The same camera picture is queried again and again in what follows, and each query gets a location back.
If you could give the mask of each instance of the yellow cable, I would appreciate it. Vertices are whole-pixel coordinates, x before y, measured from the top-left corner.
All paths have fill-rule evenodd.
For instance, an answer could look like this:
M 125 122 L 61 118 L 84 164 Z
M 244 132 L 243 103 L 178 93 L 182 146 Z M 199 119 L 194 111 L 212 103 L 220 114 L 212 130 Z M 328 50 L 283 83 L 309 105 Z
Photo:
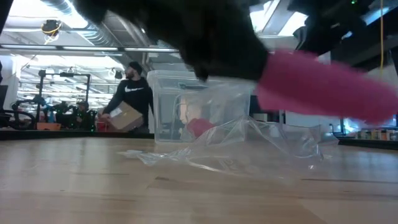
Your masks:
M 54 32 L 56 32 L 56 31 L 58 31 L 58 30 L 61 28 L 62 22 L 61 22 L 61 24 L 60 24 L 56 29 L 51 30 L 51 31 L 44 31 L 44 30 L 43 30 L 43 26 L 44 26 L 44 25 L 42 24 L 42 32 L 45 33 L 45 34 L 51 34 L 51 33 L 54 33 Z
M 380 0 L 380 46 L 381 46 L 381 62 L 380 62 L 380 80 L 383 76 L 384 65 L 384 23 L 383 23 L 383 0 Z
M 51 37 L 50 37 L 50 38 L 48 38 L 48 39 L 45 41 L 44 45 L 47 45 L 48 43 L 50 43 L 50 42 L 51 42 L 51 40 L 52 40 L 52 37 L 54 36 L 54 34 L 55 34 L 55 32 L 53 32 L 53 33 L 51 34 Z

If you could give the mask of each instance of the clear plastic bin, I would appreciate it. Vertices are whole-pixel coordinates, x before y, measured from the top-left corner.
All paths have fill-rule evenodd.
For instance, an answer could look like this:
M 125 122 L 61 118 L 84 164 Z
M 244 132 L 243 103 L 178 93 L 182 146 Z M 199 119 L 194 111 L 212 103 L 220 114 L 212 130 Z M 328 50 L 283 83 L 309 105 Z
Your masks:
M 237 80 L 212 78 L 206 83 L 197 80 L 193 72 L 175 71 L 151 71 L 147 75 L 147 81 L 154 92 L 154 134 L 156 143 L 179 143 L 189 142 L 194 139 L 187 139 L 182 136 L 187 122 L 194 118 L 205 118 L 210 121 L 215 113 L 214 108 L 195 108 L 187 105 L 187 101 L 199 91 L 217 85 L 242 84 Z M 252 88 L 248 85 L 247 94 L 243 100 L 234 102 L 233 108 L 242 109 L 242 114 L 249 115 L 250 95 Z M 230 111 L 225 110 L 223 118 L 215 125 L 221 125 L 231 121 Z

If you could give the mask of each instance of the wooden table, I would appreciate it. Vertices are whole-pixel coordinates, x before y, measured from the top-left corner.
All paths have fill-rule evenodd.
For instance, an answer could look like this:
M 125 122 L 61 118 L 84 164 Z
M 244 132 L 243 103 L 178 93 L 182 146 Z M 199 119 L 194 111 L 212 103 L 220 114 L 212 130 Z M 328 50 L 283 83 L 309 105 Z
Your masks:
M 0 142 L 0 223 L 398 222 L 398 153 L 339 147 L 308 179 L 271 180 L 189 166 L 147 167 L 116 154 L 143 139 Z

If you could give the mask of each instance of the clear plastic bag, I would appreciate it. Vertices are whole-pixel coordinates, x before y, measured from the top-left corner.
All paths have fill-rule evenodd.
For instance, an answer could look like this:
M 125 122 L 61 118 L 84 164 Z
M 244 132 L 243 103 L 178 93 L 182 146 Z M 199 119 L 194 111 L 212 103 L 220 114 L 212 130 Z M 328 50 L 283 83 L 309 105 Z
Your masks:
M 322 147 L 337 145 L 338 140 L 331 133 L 322 133 L 320 126 L 264 123 L 233 111 L 234 103 L 242 107 L 241 95 L 242 90 L 237 86 L 222 86 L 208 88 L 187 100 L 187 114 L 190 108 L 204 106 L 214 106 L 215 111 L 210 117 L 187 119 L 183 136 L 193 142 L 185 149 L 167 154 L 136 151 L 123 154 L 137 157 L 148 166 L 179 163 L 225 174 L 288 179 L 314 170 L 323 160 Z M 231 116 L 226 119 L 223 115 L 227 110 Z

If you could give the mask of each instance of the pink foam pad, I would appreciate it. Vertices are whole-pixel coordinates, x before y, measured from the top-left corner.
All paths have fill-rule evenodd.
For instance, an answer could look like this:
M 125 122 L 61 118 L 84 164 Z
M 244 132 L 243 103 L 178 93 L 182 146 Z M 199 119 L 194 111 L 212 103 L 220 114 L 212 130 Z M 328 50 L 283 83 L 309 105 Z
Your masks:
M 194 118 L 187 124 L 187 130 L 191 132 L 196 138 L 201 136 L 207 130 L 214 127 L 215 127 L 214 124 L 202 118 L 200 119 Z
M 393 87 L 334 63 L 324 65 L 302 52 L 277 51 L 268 58 L 257 86 L 264 110 L 357 118 L 382 123 L 398 113 Z

